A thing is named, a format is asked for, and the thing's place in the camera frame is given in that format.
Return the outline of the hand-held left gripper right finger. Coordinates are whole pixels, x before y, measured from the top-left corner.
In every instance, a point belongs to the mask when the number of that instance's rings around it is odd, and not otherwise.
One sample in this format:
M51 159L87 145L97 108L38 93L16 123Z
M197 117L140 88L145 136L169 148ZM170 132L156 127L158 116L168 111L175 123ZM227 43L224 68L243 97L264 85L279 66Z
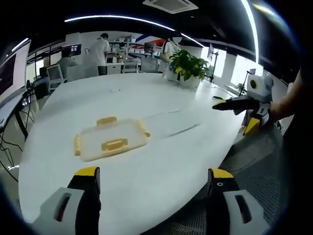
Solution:
M267 231L264 209L234 176L218 168L208 170L206 222L208 231Z

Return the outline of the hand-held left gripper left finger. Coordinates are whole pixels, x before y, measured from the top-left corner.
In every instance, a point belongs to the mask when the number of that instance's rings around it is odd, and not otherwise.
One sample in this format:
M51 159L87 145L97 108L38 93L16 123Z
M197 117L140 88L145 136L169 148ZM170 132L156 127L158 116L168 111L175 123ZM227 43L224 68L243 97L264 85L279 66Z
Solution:
M36 231L98 231L101 210L100 168L75 172L66 188L59 188L40 206Z

